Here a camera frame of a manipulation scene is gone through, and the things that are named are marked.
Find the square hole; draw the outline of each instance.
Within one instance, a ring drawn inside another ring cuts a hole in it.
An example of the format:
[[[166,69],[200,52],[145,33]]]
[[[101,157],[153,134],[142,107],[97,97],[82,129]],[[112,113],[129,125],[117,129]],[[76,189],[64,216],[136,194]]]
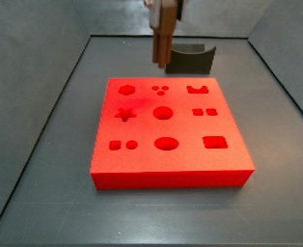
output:
[[[192,109],[193,115],[194,116],[202,116],[204,115],[204,110],[202,109]]]
[[[205,136],[204,144],[206,149],[227,149],[228,144],[224,136]]]
[[[206,112],[208,112],[208,116],[217,116],[217,110],[214,108],[208,108]]]

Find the red foam block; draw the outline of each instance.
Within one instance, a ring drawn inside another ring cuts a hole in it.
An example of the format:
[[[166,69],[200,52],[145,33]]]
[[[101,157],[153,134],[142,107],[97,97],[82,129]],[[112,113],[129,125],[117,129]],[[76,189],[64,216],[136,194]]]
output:
[[[97,189],[243,186],[255,171],[213,78],[113,78],[94,143]]]

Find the star-shaped hole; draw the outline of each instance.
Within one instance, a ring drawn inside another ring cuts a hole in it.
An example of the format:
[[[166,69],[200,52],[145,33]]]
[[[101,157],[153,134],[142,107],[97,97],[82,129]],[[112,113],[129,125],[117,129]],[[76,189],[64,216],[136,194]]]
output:
[[[114,115],[114,117],[121,118],[122,122],[126,122],[129,118],[136,117],[136,114],[132,111],[133,111],[132,108],[128,109],[120,108],[118,113]]]

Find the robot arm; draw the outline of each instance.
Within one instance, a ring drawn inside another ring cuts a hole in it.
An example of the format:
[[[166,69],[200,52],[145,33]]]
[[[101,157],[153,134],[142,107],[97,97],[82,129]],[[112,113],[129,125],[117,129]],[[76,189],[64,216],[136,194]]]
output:
[[[172,34],[176,21],[181,20],[184,3],[184,0],[144,0],[153,29],[153,63],[158,68],[170,63]]]

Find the gray wall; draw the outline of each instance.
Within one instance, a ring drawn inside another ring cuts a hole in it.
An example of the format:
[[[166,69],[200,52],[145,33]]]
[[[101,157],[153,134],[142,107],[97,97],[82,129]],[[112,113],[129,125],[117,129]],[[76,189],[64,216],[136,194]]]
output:
[[[88,40],[69,0],[0,0],[0,214]]]
[[[276,0],[249,42],[303,110],[303,0]]]
[[[247,38],[273,0],[189,0],[176,36]],[[92,35],[150,35],[142,0],[73,0]]]

